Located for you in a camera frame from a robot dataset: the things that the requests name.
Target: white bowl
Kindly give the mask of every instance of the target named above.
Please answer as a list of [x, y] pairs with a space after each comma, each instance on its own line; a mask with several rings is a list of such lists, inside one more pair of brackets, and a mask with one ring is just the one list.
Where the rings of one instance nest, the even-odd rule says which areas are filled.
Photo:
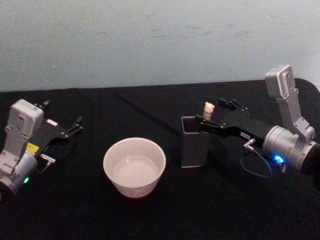
[[142, 198], [157, 185], [166, 167], [164, 151], [155, 142], [132, 137], [112, 145], [103, 158], [103, 169], [126, 197]]

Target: led light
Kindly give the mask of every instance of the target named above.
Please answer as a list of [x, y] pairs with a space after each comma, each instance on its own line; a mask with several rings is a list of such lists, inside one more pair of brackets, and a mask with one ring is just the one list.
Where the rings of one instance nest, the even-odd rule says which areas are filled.
[[28, 176], [24, 179], [23, 183], [26, 184], [27, 182], [29, 182], [29, 177]]
[[276, 160], [276, 162], [279, 164], [283, 164], [285, 162], [285, 160], [279, 155], [275, 155], [274, 160]]

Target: white wall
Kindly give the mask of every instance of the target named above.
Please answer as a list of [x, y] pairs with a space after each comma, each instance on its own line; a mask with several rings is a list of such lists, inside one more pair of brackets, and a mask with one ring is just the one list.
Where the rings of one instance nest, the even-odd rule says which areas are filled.
[[0, 91], [263, 79], [320, 86], [318, 0], [1, 0]]

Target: black tablecloth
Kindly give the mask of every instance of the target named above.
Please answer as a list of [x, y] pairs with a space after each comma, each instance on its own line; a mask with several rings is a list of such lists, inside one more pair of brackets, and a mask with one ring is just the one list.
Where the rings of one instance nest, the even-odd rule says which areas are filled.
[[[319, 135], [320, 94], [305, 80], [296, 86], [302, 115]], [[320, 238], [313, 178], [250, 175], [240, 166], [243, 140], [215, 139], [206, 166], [181, 168], [181, 116], [202, 114], [204, 102], [218, 105], [219, 98], [237, 99], [258, 120], [281, 125], [263, 80], [0, 93], [1, 147], [9, 107], [19, 99], [50, 99], [46, 118], [66, 128], [82, 115], [84, 127], [69, 144], [47, 151], [56, 164], [1, 204], [0, 239]], [[215, 117], [224, 111], [217, 107]], [[122, 196], [103, 171], [107, 149], [129, 137], [158, 143], [167, 158], [158, 185], [143, 199]]]

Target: green light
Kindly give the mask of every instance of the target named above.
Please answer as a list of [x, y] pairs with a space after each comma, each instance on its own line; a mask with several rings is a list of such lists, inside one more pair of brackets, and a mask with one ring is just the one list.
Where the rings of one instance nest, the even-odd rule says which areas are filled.
[[24, 179], [23, 183], [26, 184], [27, 182], [29, 182], [29, 177], [28, 176]]

